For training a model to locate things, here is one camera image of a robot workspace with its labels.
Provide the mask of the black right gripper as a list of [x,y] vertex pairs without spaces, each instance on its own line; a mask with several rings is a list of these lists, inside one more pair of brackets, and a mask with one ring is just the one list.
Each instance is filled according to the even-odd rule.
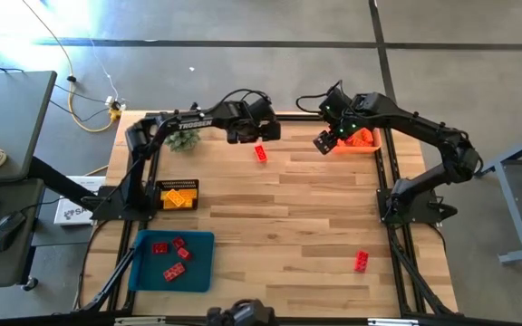
[[364,128],[349,98],[338,85],[332,86],[319,105],[320,115],[330,131],[323,130],[313,140],[322,155],[327,155],[337,146],[338,139],[348,139]]

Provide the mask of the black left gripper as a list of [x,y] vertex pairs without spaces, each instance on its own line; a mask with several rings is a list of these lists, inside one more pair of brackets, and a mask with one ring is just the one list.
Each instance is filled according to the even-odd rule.
[[271,100],[260,98],[249,104],[235,102],[238,117],[231,120],[227,128],[227,143],[244,142],[244,137],[261,137],[263,141],[281,139],[281,124],[276,120]]

